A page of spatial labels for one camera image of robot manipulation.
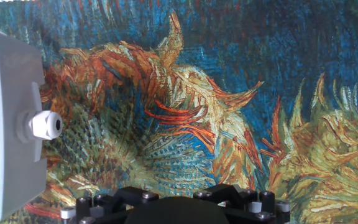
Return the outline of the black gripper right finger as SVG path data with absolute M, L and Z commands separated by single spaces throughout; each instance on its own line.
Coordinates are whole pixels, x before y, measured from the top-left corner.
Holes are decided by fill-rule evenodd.
M 218 184 L 194 192 L 193 198 L 211 204 L 228 223 L 289 224 L 291 220 L 290 203 L 267 190 Z

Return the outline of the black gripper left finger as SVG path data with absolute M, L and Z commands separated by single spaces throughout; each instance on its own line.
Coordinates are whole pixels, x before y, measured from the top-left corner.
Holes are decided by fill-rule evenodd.
M 91 223 L 98 218 L 106 218 L 125 212 L 127 206 L 135 208 L 160 198 L 159 194 L 136 187 L 114 189 L 108 194 L 85 195 L 78 197 L 72 206 L 60 210 L 60 219 L 63 224 Z

